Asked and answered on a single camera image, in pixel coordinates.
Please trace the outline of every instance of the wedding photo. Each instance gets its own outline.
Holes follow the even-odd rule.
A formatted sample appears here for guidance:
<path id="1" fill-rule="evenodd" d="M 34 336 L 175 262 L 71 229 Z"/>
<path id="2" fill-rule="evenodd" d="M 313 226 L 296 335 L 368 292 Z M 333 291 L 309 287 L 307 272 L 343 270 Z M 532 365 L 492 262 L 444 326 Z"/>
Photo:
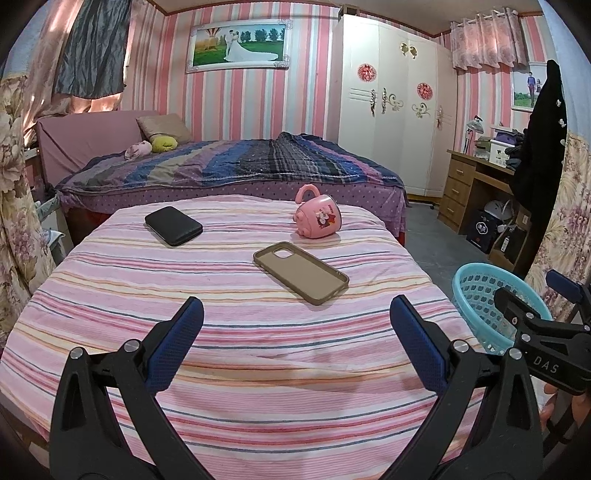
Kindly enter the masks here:
<path id="1" fill-rule="evenodd" d="M 287 68 L 286 25 L 277 20 L 235 21 L 195 27 L 187 71 Z"/>

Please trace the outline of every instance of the mug handle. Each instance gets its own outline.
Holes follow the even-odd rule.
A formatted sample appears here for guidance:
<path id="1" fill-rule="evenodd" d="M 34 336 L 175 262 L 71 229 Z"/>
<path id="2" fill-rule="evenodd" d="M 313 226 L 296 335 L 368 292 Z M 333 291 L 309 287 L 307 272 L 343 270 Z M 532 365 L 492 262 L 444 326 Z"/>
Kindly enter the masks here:
<path id="1" fill-rule="evenodd" d="M 319 197 L 320 196 L 320 190 L 318 189 L 318 187 L 316 185 L 312 185 L 311 183 L 304 185 L 302 188 L 300 188 L 297 191 L 297 195 L 295 196 L 296 199 L 296 204 L 300 204 L 302 203 L 302 199 L 304 198 L 304 194 L 308 191 L 311 190 L 314 193 L 315 197 Z"/>

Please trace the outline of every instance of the black coat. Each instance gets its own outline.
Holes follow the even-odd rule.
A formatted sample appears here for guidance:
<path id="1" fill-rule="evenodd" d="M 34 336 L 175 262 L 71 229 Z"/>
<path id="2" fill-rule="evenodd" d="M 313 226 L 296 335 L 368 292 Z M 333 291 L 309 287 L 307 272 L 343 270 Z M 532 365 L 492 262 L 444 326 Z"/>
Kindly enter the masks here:
<path id="1" fill-rule="evenodd" d="M 521 163 L 515 170 L 510 186 L 517 201 L 531 212 L 532 224 L 548 224 L 564 160 L 566 139 L 566 105 L 562 92 L 560 68 L 548 61 L 547 80 L 525 132 L 521 147 Z"/>

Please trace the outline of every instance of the screw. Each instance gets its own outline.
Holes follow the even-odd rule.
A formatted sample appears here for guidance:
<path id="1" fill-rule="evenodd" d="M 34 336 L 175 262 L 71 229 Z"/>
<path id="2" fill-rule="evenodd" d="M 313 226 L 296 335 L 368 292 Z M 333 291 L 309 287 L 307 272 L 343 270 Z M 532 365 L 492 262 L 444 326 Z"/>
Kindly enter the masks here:
<path id="1" fill-rule="evenodd" d="M 135 352 L 139 348 L 139 342 L 137 340 L 128 340 L 125 342 L 123 349 L 126 352 Z"/>
<path id="2" fill-rule="evenodd" d="M 511 350 L 509 350 L 509 356 L 513 360 L 521 360 L 523 354 L 521 353 L 521 350 L 519 350 L 518 348 L 512 348 Z"/>
<path id="3" fill-rule="evenodd" d="M 455 342 L 453 342 L 453 349 L 456 352 L 466 353 L 469 348 L 470 345 L 468 345 L 464 340 L 456 340 Z"/>
<path id="4" fill-rule="evenodd" d="M 74 360 L 77 360 L 83 354 L 84 354 L 84 350 L 81 347 L 77 346 L 76 348 L 72 349 L 72 351 L 70 352 L 70 358 L 73 358 Z"/>

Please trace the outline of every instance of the striped blanket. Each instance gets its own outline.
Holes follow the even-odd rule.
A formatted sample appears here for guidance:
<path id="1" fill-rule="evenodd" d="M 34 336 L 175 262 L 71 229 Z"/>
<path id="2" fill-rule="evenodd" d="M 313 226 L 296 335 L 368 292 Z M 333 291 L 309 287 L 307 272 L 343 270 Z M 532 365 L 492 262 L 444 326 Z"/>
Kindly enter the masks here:
<path id="1" fill-rule="evenodd" d="M 205 324 L 171 387 L 168 419 L 218 479 L 373 479 L 402 451 L 435 401 L 389 323 L 405 294 L 451 338 L 476 341 L 456 309 L 373 214 L 341 206 L 337 235 L 294 234 L 292 202 L 243 196 L 182 200 L 202 235 L 170 248 L 144 226 L 165 204 L 117 211 L 35 292 L 0 363 L 0 391 L 47 436 L 71 348 L 113 351 L 171 319 L 188 296 Z M 260 270 L 253 253 L 279 241 L 350 277 L 314 307 Z M 475 418 L 475 394 L 448 456 Z M 118 392 L 132 451 L 148 459 Z"/>
<path id="2" fill-rule="evenodd" d="M 192 142 L 126 160 L 124 152 L 91 160 L 57 186 L 62 193 L 105 194 L 153 188 L 209 188 L 250 181 L 302 181 L 402 187 L 394 172 L 314 135 L 277 140 Z"/>

